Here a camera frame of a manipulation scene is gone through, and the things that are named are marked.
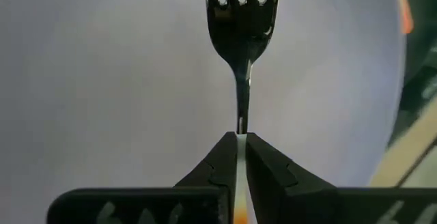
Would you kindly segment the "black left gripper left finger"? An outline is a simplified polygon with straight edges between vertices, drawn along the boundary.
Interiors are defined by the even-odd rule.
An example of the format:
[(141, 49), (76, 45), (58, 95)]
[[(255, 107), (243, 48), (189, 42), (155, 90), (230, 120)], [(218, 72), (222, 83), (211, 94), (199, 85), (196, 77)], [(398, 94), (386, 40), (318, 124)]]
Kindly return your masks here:
[(79, 188), (50, 205), (46, 224), (230, 224), (237, 138), (226, 132), (172, 187)]

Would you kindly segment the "steel fork with orange handle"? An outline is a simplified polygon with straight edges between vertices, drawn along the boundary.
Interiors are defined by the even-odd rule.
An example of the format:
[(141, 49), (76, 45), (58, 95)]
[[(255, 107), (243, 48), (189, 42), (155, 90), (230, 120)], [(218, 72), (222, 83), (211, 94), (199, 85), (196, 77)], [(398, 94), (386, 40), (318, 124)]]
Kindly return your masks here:
[(279, 0), (206, 0), (208, 31), (215, 51), (236, 82), (236, 193), (231, 224), (248, 224), (246, 142), (251, 71), (273, 35)]

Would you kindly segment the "dark green plastic tray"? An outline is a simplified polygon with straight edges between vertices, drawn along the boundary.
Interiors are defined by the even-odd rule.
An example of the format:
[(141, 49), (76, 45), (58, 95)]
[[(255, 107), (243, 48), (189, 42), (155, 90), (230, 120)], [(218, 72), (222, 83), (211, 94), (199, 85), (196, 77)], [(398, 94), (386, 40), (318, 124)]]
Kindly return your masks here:
[(419, 118), (437, 94), (437, 0), (407, 0), (406, 68), (399, 111), (388, 146)]

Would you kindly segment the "pale blue round plate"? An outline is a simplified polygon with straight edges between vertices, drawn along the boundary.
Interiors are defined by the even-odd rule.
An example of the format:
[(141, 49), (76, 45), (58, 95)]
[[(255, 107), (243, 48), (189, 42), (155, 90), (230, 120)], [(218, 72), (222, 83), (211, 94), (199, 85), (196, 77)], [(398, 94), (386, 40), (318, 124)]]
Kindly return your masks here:
[[(279, 0), (249, 129), (364, 186), (403, 78), (397, 0)], [(235, 128), (205, 0), (0, 0), (0, 224), (44, 224), (74, 188), (171, 186)]]

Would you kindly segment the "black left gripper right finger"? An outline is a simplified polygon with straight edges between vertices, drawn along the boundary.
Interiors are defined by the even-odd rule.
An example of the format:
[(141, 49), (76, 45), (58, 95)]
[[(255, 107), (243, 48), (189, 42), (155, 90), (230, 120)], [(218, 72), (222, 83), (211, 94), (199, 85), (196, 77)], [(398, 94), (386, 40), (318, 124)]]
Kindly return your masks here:
[(437, 188), (336, 187), (254, 133), (246, 166), (258, 224), (437, 224)]

